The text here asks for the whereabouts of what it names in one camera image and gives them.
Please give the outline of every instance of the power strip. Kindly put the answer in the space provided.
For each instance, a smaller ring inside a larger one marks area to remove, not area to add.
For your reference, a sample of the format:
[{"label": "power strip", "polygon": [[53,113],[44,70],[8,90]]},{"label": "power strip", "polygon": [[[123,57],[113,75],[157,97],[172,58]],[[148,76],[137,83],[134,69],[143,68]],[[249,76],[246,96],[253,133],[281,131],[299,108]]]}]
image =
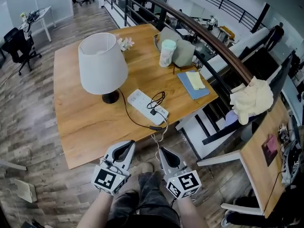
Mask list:
[{"label": "power strip", "polygon": [[153,115],[151,113],[151,109],[147,108],[147,105],[151,102],[152,99],[139,89],[130,94],[127,100],[131,106],[133,106],[137,111],[139,111],[157,126],[161,125],[164,121],[164,118],[167,119],[168,117],[169,112],[160,105],[155,107],[155,111],[158,113]]}]

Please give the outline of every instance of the wooden floor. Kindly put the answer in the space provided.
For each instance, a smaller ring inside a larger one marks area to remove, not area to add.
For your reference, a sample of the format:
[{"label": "wooden floor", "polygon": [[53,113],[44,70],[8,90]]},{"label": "wooden floor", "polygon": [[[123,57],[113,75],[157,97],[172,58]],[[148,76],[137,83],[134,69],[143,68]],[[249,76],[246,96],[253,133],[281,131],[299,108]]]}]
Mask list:
[{"label": "wooden floor", "polygon": [[[90,183],[95,165],[69,170],[62,151],[53,102],[54,52],[93,33],[115,29],[116,25],[96,3],[76,5],[74,12],[73,18],[50,29],[51,43],[44,32],[34,37],[35,47],[43,57],[31,62],[31,73],[24,67],[19,76],[18,65],[10,57],[0,70],[0,158],[28,168],[18,171],[0,167],[0,203],[12,228],[20,227],[14,198],[21,222],[35,218],[42,225],[73,228],[98,194]],[[225,213],[220,204],[232,202],[250,188],[241,163],[198,168],[188,142],[174,127],[169,128],[162,145],[182,153],[198,170],[203,190],[196,195],[195,204],[210,228],[220,227]],[[137,143],[129,185],[136,180],[139,163],[151,161],[159,168],[155,152],[156,144],[151,138]],[[30,204],[16,195],[15,179],[35,185],[36,203]],[[14,198],[6,189],[12,191]]]}]

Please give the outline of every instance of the table lamp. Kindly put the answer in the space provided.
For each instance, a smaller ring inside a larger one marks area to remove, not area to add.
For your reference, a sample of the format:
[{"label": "table lamp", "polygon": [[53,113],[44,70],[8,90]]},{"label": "table lamp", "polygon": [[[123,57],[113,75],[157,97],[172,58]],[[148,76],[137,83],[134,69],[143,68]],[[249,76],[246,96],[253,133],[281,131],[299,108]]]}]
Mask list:
[{"label": "table lamp", "polygon": [[105,103],[119,98],[117,89],[128,77],[128,67],[116,37],[97,33],[84,39],[78,48],[80,82],[94,95],[103,95]]}]

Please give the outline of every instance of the blue notebook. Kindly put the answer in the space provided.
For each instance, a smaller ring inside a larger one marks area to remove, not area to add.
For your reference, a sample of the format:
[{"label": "blue notebook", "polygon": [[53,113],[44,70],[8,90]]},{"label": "blue notebook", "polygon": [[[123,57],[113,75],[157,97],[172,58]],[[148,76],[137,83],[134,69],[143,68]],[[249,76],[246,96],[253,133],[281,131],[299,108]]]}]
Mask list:
[{"label": "blue notebook", "polygon": [[177,74],[177,77],[180,78],[182,84],[185,86],[186,90],[188,91],[188,93],[190,94],[190,96],[193,100],[196,100],[198,98],[201,98],[205,95],[210,94],[210,91],[207,89],[207,87],[204,89],[199,89],[199,90],[193,89],[192,84],[191,84],[190,80],[188,79],[188,76],[186,75],[186,73],[179,73],[179,74]]}]

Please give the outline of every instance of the yellow paper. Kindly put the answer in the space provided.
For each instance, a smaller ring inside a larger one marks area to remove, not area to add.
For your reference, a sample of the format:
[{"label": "yellow paper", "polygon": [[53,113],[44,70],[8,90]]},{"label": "yellow paper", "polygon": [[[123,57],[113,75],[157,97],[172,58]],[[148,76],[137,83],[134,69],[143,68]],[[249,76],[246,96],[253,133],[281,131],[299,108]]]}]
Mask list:
[{"label": "yellow paper", "polygon": [[200,78],[199,72],[186,72],[186,75],[192,84],[194,90],[204,89],[205,86]]}]

